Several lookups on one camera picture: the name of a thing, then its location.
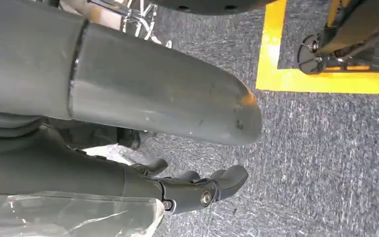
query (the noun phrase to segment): gray cylindrical arm segment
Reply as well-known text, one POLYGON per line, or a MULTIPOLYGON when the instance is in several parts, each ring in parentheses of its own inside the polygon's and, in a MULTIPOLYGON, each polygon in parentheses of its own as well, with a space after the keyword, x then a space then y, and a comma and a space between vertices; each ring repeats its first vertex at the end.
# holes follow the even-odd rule
POLYGON ((256 99, 208 63, 27 0, 0 0, 0 112, 244 145, 256 99))

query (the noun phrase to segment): black wheel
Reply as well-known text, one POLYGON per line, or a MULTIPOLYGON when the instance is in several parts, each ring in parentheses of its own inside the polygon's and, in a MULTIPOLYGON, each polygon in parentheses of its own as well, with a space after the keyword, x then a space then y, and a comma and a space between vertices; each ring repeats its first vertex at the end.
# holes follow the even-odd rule
POLYGON ((303 40, 297 53, 297 63, 300 71, 305 74, 318 74, 323 71, 324 62, 315 55, 319 46, 319 36, 310 35, 303 40))
POLYGON ((201 15, 230 15, 265 6, 275 0, 151 0, 173 10, 201 15))

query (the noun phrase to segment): metal screw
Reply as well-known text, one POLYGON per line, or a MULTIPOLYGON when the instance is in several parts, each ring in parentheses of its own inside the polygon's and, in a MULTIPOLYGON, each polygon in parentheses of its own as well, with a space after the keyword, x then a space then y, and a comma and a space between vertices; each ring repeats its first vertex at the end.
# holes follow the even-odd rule
POLYGON ((209 191, 204 191, 201 194, 201 205, 208 206, 211 203, 212 197, 209 191))
POLYGON ((171 201, 163 201, 163 206, 165 207, 166 211, 169 211, 172 209, 172 202, 171 201))

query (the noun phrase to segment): clear plastic bag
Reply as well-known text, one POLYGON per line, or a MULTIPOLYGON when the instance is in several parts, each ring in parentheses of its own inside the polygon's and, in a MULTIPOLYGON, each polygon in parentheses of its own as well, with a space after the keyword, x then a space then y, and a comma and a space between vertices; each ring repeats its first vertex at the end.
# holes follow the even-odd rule
POLYGON ((60 192, 0 198, 0 237, 151 237, 164 215, 153 198, 60 192))

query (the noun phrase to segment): yellow floor tape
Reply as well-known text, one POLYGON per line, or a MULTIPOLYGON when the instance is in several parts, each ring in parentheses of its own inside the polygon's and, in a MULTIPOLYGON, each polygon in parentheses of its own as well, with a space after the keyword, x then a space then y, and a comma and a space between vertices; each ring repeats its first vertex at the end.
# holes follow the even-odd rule
POLYGON ((287 0, 266 6, 256 88, 296 92, 379 94, 379 73, 321 73, 277 69, 287 0))

